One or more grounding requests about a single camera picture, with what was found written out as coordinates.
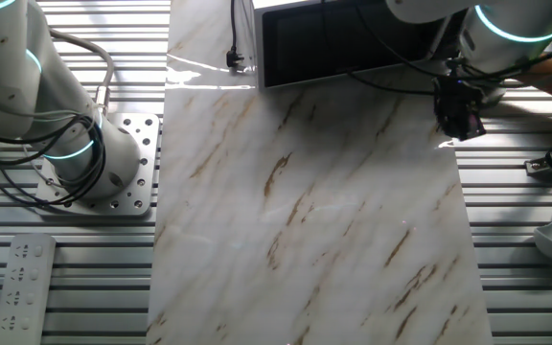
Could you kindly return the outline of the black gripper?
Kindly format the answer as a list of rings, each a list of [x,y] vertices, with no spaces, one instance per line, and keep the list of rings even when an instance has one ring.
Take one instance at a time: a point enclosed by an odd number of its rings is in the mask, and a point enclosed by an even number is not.
[[[478,87],[470,86],[449,76],[432,80],[434,89],[434,114],[439,119],[439,128],[450,138],[470,140],[486,134],[480,119],[480,105],[483,93]],[[466,117],[459,124],[458,118]]]

